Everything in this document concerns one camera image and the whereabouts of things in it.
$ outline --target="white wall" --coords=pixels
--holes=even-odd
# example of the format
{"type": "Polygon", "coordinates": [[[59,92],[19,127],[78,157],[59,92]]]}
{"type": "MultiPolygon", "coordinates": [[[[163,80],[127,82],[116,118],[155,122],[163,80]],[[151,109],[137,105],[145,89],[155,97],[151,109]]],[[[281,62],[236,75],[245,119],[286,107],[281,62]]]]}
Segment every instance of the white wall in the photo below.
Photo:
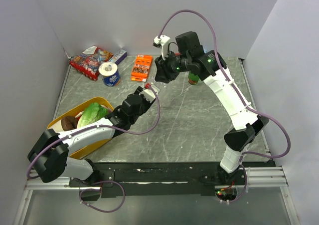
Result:
{"type": "MultiPolygon", "coordinates": [[[[288,130],[292,148],[277,161],[287,176],[300,220],[319,224],[319,0],[278,0],[244,61],[257,107],[288,130]]],[[[272,154],[284,136],[267,125],[272,154]]]]}
{"type": "MultiPolygon", "coordinates": [[[[276,0],[37,0],[69,55],[93,44],[110,51],[158,54],[153,39],[179,9],[203,13],[217,33],[223,56],[245,58],[276,0]]],[[[206,48],[210,32],[192,14],[177,16],[164,31],[175,38],[194,30],[206,48]]]]}
{"type": "Polygon", "coordinates": [[[67,58],[35,0],[0,0],[0,224],[13,222],[27,154],[50,122],[67,58]]]}

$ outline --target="food item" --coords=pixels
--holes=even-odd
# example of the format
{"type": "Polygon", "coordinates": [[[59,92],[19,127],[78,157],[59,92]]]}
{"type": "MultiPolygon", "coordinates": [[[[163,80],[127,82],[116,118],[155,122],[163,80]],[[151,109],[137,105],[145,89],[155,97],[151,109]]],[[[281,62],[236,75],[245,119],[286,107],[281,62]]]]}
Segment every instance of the food item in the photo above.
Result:
{"type": "Polygon", "coordinates": [[[113,62],[117,65],[123,61],[128,56],[127,52],[123,49],[120,49],[118,52],[116,52],[112,58],[110,58],[109,62],[113,62]]]}
{"type": "Polygon", "coordinates": [[[112,56],[112,53],[92,46],[86,49],[82,54],[71,58],[70,64],[86,77],[96,81],[99,76],[100,64],[108,61],[112,56]]]}
{"type": "Polygon", "coordinates": [[[152,56],[139,54],[133,66],[131,80],[146,82],[152,65],[152,56]]]}
{"type": "Polygon", "coordinates": [[[99,72],[106,86],[113,87],[120,82],[118,66],[112,62],[104,62],[99,68],[99,72]]]}
{"type": "Polygon", "coordinates": [[[191,85],[196,85],[199,81],[199,77],[198,75],[195,75],[191,72],[189,72],[188,74],[188,82],[191,84],[191,85]]]}
{"type": "Polygon", "coordinates": [[[55,124],[49,127],[49,129],[53,129],[56,133],[62,131],[69,131],[72,129],[76,129],[78,124],[78,120],[73,116],[65,116],[64,118],[57,121],[55,124]]]}
{"type": "Polygon", "coordinates": [[[88,124],[92,124],[109,113],[108,109],[101,106],[99,103],[92,103],[84,109],[82,116],[79,119],[77,128],[81,128],[88,124]]]}

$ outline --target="orange box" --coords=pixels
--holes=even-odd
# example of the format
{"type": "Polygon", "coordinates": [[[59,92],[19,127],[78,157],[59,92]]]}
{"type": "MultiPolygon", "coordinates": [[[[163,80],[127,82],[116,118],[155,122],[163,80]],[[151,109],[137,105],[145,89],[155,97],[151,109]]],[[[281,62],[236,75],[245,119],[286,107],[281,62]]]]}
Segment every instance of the orange box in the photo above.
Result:
{"type": "MultiPolygon", "coordinates": [[[[81,111],[83,111],[85,108],[89,107],[90,104],[97,102],[101,105],[104,105],[108,108],[110,108],[113,111],[113,107],[111,106],[111,104],[102,97],[95,97],[92,98],[78,106],[76,106],[75,108],[71,109],[70,111],[66,112],[65,114],[62,114],[60,117],[56,118],[55,120],[53,120],[47,128],[50,128],[53,124],[55,124],[57,121],[59,121],[60,119],[64,118],[65,116],[76,116],[78,113],[80,113],[81,111]]],[[[98,148],[100,148],[102,145],[104,145],[105,143],[109,142],[111,139],[105,139],[105,140],[101,140],[98,141],[94,144],[90,144],[82,149],[79,149],[78,151],[74,152],[73,154],[71,154],[69,157],[73,158],[73,159],[82,159],[83,157],[87,156],[88,154],[92,153],[93,151],[97,150],[98,148]]]]}
{"type": "Polygon", "coordinates": [[[132,69],[132,81],[146,82],[150,73],[152,59],[153,57],[150,55],[138,54],[132,69]]]}

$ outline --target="marble surface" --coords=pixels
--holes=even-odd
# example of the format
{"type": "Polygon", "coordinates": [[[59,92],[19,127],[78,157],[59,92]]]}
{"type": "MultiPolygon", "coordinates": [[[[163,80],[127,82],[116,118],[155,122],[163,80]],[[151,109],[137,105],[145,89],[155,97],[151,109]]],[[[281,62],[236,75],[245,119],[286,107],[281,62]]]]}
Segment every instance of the marble surface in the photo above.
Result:
{"type": "MultiPolygon", "coordinates": [[[[101,77],[94,82],[70,69],[62,94],[57,116],[73,107],[100,96],[106,98],[113,107],[144,83],[130,80],[135,56],[128,56],[120,65],[121,82],[115,87],[107,87],[101,77]]],[[[238,58],[225,58],[237,85],[248,101],[251,97],[238,58]]],[[[226,144],[223,136],[231,128],[231,120],[213,92],[202,82],[188,83],[188,73],[181,73],[170,84],[154,81],[156,66],[153,62],[149,83],[154,83],[161,91],[159,101],[161,118],[157,127],[145,135],[122,134],[114,138],[87,158],[100,162],[194,162],[220,161],[226,144]]],[[[157,108],[141,116],[132,131],[144,131],[156,120],[157,108]]],[[[265,153],[265,144],[259,135],[250,146],[251,151],[265,153]]],[[[266,161],[267,159],[247,155],[245,161],[266,161]]]]}

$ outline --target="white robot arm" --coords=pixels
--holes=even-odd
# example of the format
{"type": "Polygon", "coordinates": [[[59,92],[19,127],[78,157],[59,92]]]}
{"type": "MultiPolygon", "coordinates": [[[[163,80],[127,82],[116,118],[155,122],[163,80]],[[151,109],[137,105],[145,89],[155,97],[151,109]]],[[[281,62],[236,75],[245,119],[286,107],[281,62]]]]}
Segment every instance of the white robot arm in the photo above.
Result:
{"type": "Polygon", "coordinates": [[[129,130],[155,102],[159,92],[154,85],[147,84],[145,88],[139,86],[122,105],[93,124],[60,133],[55,133],[53,129],[46,130],[28,154],[30,168],[34,167],[45,183],[60,176],[81,180],[91,178],[91,182],[94,182],[96,171],[93,163],[69,158],[69,155],[89,144],[114,138],[129,130]]]}
{"type": "MultiPolygon", "coordinates": [[[[154,45],[159,45],[156,47],[161,46],[162,55],[167,52],[167,45],[171,41],[167,36],[163,36],[163,38],[165,38],[165,42],[158,39],[158,37],[154,39],[154,45]]],[[[249,143],[254,140],[256,135],[268,123],[268,119],[247,110],[232,87],[232,84],[237,85],[229,69],[226,67],[225,61],[219,55],[219,59],[222,61],[224,71],[230,78],[230,82],[226,80],[224,74],[219,69],[214,51],[211,50],[205,53],[195,32],[190,31],[181,34],[175,39],[180,54],[176,55],[168,51],[165,58],[161,56],[155,60],[158,69],[155,80],[169,83],[175,80],[180,72],[190,71],[198,75],[214,92],[226,109],[234,127],[224,136],[227,147],[224,157],[220,162],[220,167],[226,173],[231,174],[237,170],[242,153],[247,150],[249,143]]]]}

